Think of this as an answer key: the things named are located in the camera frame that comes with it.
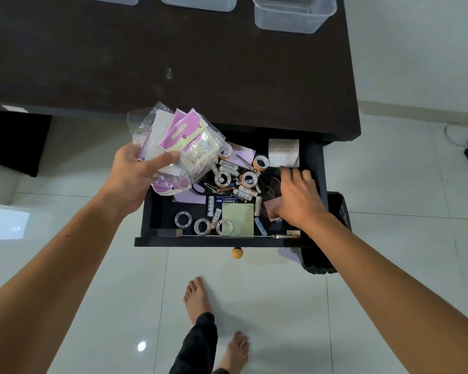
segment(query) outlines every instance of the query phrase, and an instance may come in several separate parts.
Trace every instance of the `person's left arm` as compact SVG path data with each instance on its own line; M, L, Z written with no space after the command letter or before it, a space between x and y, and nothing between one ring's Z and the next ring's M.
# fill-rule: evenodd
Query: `person's left arm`
M154 173L179 157L141 163L136 150L116 153L99 193L0 288L0 373L47 372L121 221L140 207Z

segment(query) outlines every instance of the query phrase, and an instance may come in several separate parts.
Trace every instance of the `drawer knob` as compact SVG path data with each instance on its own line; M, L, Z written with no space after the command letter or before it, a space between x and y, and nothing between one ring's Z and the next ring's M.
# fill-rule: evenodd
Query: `drawer knob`
M233 248L232 249L232 256L238 260L243 257L243 249L242 248Z

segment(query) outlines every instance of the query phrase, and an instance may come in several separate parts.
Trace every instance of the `desk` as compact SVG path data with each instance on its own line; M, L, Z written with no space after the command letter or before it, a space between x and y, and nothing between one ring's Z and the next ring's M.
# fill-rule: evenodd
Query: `desk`
M312 35L160 0L0 0L0 104L125 119L162 101L215 124L360 135L343 0Z

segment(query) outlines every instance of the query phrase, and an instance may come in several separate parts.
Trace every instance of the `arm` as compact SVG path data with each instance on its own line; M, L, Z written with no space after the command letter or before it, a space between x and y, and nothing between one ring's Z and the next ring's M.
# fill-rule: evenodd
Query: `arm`
M281 193L275 215L322 249L407 371L468 373L468 318L329 214L308 170L281 168Z
M99 193L0 288L0 373L47 372L118 226L178 153L135 156L132 144L121 148Z

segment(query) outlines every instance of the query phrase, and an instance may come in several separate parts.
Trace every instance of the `black drawer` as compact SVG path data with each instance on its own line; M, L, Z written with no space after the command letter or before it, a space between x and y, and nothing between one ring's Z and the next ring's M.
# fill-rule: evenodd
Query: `black drawer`
M300 169L309 169L312 177L318 184L319 193L326 208L328 207L328 197L326 190L326 177L324 170L324 156L322 143L319 135L312 132L279 130L257 128L250 126L216 125L216 127L226 136L229 142L240 144L256 150L256 153L268 153L269 138L300 139ZM271 175L277 176L279 169L269 168ZM141 236L135 238L137 247L316 247L314 242L302 232L300 238L276 239L271 234L286 234L286 230L297 229L289 225L286 221L277 223L277 229L271 225L270 221L260 216L262 224L265 226L269 236L261 236L254 227L253 237L230 237L218 236L212 232L211 235L197 236L193 232L193 226L184 229L184 235L180 237L156 237L150 236L150 230L154 228L176 228L174 223L175 215L180 211L188 211L195 220L206 217L206 205L192 203L177 203L172 201L171 196L163 197L154 193L150 189L144 201L144 213L142 217Z

